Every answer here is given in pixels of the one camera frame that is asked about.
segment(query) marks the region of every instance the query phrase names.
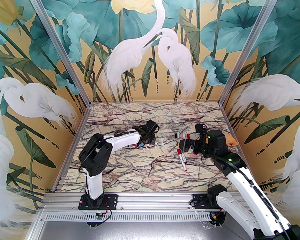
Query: marble tabletop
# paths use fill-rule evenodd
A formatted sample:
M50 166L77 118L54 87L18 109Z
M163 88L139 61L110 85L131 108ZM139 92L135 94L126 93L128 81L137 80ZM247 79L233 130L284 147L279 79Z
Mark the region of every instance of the marble tabletop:
M179 138L175 138L175 133L198 138L197 123L229 133L217 102L145 102L93 105L61 192L85 190L85 174L78 172L78 155L93 134L127 130L149 119L160 126L155 145L149 149L127 147L111 154L102 176L105 192L206 191L216 184L235 189L215 166L208 166L212 165L209 159L203 159L203 164L201 155L185 153L187 171L184 171L177 153Z

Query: metal base plate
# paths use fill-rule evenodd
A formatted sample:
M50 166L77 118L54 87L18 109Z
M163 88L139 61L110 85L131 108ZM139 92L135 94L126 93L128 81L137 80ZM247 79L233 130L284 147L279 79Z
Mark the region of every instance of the metal base plate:
M192 194L191 206L194 207L195 210L220 209L220 207L211 207L209 205L206 193Z
M79 210L96 210L96 206L94 206L94 201L90 199L90 197L86 194L81 196L78 209ZM108 209L115 210L117 207L118 195L117 194L105 194L102 199L102 205L98 207L98 210L106 210L106 203L108 204Z

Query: mural wallpaper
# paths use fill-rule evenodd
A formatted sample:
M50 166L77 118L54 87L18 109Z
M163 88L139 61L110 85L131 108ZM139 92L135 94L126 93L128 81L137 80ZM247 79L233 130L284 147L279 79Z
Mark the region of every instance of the mural wallpaper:
M0 239L24 237L86 109L43 43L30 1L0 0Z
M217 100L264 1L42 0L97 102ZM258 45L274 40L275 26L267 24ZM56 61L45 36L36 39Z
M278 0L225 108L257 182L300 224L300 0Z

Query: aluminum frame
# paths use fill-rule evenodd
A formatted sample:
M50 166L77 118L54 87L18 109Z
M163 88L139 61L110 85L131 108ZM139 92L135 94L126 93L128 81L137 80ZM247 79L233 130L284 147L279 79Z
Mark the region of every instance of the aluminum frame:
M251 32L247 38L247 41L245 42L242 51L233 67L233 70L231 72L231 75L229 76L229 79L227 83L225 84L218 102L219 104L223 104L224 101L227 98L227 95L229 94L233 84L235 83L235 80L237 79L241 68L243 67L244 63L248 59L249 54L251 53L255 43L258 40L258 37L263 30L263 27L265 26L273 8L275 7L278 0L265 0L261 11L255 21L255 24L253 25Z
M199 218L189 218L189 216L203 215L210 211L218 211L219 209L203 209L201 211L194 210L189 202L192 200L192 194L197 192L119 192L107 194L117 194L118 202L117 209L113 211L113 215L180 215L184 214L185 218L181 218L178 221L207 221ZM229 191L231 195L245 208L249 209L247 203L242 198L239 191ZM44 227L45 221L51 221L51 215L92 215L96 213L96 210L78 210L78 204L82 192L55 192L46 193L41 202L41 206L36 213L36 216L28 230L25 237L26 240L39 239L41 231ZM125 218L118 218L113 220L128 221Z
M55 182L53 184L51 192L55 192L57 190L57 186L59 185L59 181L62 180L62 177L65 177L67 172L68 172L69 166L71 164L71 160L72 160L72 158L75 154L75 151L76 151L76 148L78 146L79 140L82 136L82 132L84 131L85 125L86 125L87 120L89 118L89 115L90 115L90 112L91 112L91 107L92 107L92 105L90 104L87 107L87 109L86 109L86 111L85 111L85 113L84 113L84 115L81 119L78 130L76 132L76 135L72 140L72 143L69 147L68 153L67 153L67 155L66 155L66 157L63 161L63 164L62 164L61 169L58 173L58 176L55 179Z
M47 14L47 11L42 3L41 0L30 0L32 6L34 7L37 15L39 16L39 19L42 22L42 25L44 26L45 30L47 31L48 36L51 39L52 44L54 45L59 57L61 58L61 61L64 64L64 67L68 71L69 75L71 76L75 86L78 88L78 91L83 99L83 102L88 107L91 103L91 100L89 96L87 95L87 92L82 85L75 68L73 67L69 56L65 50L65 48L62 45L62 42L57 34L57 32L54 29L54 26L52 22L50 21L50 18Z

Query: robotic arm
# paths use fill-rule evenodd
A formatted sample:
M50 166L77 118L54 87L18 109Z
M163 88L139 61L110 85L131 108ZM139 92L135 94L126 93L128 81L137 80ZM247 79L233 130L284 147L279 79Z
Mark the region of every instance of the robotic arm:
M239 204L222 185L208 189L207 202L211 207L227 211L249 234L251 239L299 240L300 227L291 225L272 205L255 182L244 161L230 152L226 138L220 130L208 130L205 124L197 124L199 140L182 139L179 148L211 158L215 166L235 185L252 213Z
M154 144L159 126L149 120L145 125L135 126L131 129L112 135L101 136L94 134L87 145L79 154L79 160L86 174L86 193L93 206L102 205L103 188L102 172L106 168L110 155L129 145L143 147L146 144Z

